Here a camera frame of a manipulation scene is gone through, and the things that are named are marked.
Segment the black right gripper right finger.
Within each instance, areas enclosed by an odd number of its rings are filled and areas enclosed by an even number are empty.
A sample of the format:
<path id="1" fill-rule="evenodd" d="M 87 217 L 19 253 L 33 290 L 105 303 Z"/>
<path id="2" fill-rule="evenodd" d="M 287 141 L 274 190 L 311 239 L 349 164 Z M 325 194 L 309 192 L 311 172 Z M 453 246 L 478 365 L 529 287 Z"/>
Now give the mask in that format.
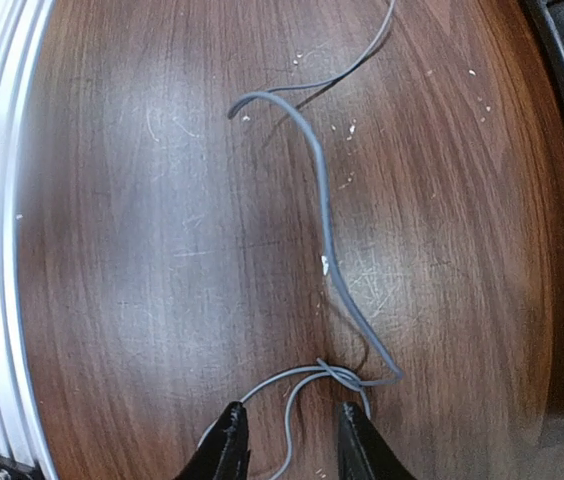
<path id="1" fill-rule="evenodd" d="M 337 452 L 340 479 L 415 480 L 357 403 L 339 408 Z"/>

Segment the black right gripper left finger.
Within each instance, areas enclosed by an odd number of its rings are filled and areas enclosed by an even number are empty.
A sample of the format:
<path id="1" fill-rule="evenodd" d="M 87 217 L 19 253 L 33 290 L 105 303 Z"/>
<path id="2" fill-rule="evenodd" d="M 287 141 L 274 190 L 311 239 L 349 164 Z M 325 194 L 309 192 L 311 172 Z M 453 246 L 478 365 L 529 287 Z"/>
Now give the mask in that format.
<path id="1" fill-rule="evenodd" d="M 246 479 L 250 461 L 247 411 L 231 402 L 176 479 Z"/>

